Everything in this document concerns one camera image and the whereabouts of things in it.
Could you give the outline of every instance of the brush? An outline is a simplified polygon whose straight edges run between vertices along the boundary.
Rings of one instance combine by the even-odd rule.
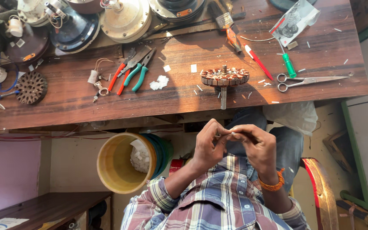
[[[217,22],[218,27],[221,31],[227,31],[227,37],[231,45],[234,47],[235,52],[239,55],[242,52],[242,48],[237,41],[236,34],[231,29],[234,24],[234,21],[231,18],[231,15],[228,12],[227,6],[223,6],[222,0],[213,0],[208,3],[208,13],[211,14],[215,21]]]

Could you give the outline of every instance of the white paper scraps in bucket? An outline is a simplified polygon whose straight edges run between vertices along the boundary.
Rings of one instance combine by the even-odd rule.
[[[148,173],[150,158],[146,147],[139,139],[134,140],[130,145],[133,146],[132,153],[130,155],[132,166],[139,172]]]

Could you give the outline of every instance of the wooden chair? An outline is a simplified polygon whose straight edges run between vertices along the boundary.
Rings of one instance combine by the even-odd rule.
[[[318,229],[339,230],[335,195],[326,170],[311,157],[301,158],[300,166],[306,169],[312,181]]]

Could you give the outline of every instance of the pink wall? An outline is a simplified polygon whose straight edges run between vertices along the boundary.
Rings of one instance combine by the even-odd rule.
[[[38,196],[40,141],[0,142],[0,209]]]

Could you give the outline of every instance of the bucket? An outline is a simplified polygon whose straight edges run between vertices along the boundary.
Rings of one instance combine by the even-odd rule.
[[[133,146],[139,139],[148,151],[150,167],[148,173],[136,171],[130,163]],[[118,194],[129,194],[139,190],[147,180],[156,178],[173,156],[170,142],[154,134],[118,133],[102,146],[97,157],[97,173],[102,183]]]

